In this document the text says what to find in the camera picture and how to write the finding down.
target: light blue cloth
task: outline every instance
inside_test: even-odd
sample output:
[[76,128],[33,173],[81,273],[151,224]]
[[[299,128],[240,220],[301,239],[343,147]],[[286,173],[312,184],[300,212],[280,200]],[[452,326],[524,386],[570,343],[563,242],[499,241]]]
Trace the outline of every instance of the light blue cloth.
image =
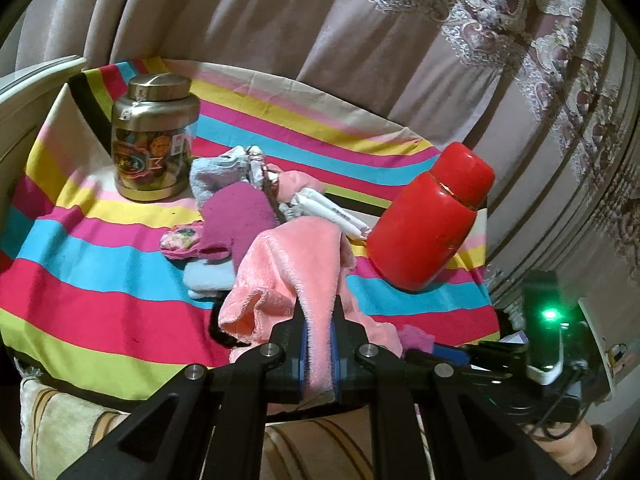
[[231,290],[236,280],[231,258],[212,262],[204,258],[189,262],[184,267],[182,281],[194,300],[213,298],[219,292]]
[[191,163],[189,181],[198,209],[223,187],[248,182],[249,157],[242,146],[220,156],[196,158]]

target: colorful striped tablecloth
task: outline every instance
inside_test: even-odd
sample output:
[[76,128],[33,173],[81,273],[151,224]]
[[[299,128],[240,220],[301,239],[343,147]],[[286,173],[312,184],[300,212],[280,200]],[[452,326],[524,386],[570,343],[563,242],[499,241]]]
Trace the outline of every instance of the colorful striped tablecloth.
[[[110,110],[140,72],[179,72],[202,100],[195,155],[260,146],[283,170],[328,184],[332,200],[375,221],[438,156],[390,121],[292,80],[207,63],[123,62],[89,70],[61,90],[33,145],[0,242],[5,344],[59,380],[119,399],[145,399],[183,365],[228,362],[207,334],[211,303],[192,300],[183,266],[159,253],[168,228],[200,218],[192,197],[139,204],[113,184]],[[420,294],[395,290],[353,244],[348,277],[360,309],[445,344],[494,338],[482,275],[486,212],[460,252]]]

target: blue stripe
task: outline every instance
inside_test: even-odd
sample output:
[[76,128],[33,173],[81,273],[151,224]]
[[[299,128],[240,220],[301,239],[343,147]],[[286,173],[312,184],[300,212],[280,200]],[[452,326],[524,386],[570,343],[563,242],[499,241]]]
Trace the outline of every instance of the blue stripe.
[[129,84],[130,79],[133,76],[138,75],[138,72],[133,70],[133,67],[126,61],[121,63],[116,63],[116,66],[118,67],[118,70],[120,70],[120,75],[124,79],[125,84]]
[[[12,234],[32,225],[20,247]],[[192,300],[182,283],[182,268],[159,251],[143,253],[133,247],[101,247],[67,234],[54,220],[30,221],[11,208],[0,248],[12,259],[22,258],[47,269],[61,282],[95,292],[124,292],[149,301],[183,301],[210,309],[208,301]]]
[[232,126],[231,124],[226,124],[202,115],[198,119],[198,136],[229,147],[238,145],[251,146],[255,144],[260,146],[266,155],[276,156],[277,158],[305,164],[313,168],[350,176],[351,178],[364,180],[372,184],[380,184],[381,186],[405,186],[416,176],[431,168],[437,158],[436,155],[418,164],[401,166],[400,168],[374,168],[372,166],[365,166],[364,164],[355,164],[354,162],[346,162],[344,160],[331,158],[330,156],[308,152],[302,148],[254,134],[237,126]]
[[486,288],[475,283],[435,283],[417,294],[397,290],[378,278],[347,276],[347,284],[368,316],[411,316],[491,304]]

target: metal jar lid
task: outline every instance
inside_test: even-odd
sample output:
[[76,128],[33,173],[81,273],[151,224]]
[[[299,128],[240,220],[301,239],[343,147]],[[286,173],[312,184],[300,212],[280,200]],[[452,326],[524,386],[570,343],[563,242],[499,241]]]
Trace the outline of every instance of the metal jar lid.
[[174,74],[137,75],[127,94],[113,104],[111,123],[132,132],[177,130],[194,123],[200,100],[189,92],[191,79]]
[[189,95],[191,79],[174,73],[139,74],[129,81],[127,97],[133,101],[173,101]]

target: jar base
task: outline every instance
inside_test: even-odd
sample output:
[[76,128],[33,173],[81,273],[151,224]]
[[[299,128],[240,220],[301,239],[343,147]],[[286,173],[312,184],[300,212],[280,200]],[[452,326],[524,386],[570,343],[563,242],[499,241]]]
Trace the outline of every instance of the jar base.
[[165,198],[182,193],[187,189],[189,180],[185,178],[183,181],[176,182],[172,186],[163,187],[162,189],[156,189],[153,191],[131,189],[130,187],[123,186],[117,180],[115,183],[118,193],[120,193],[124,198],[133,200],[134,202],[157,202],[158,200],[164,200]]

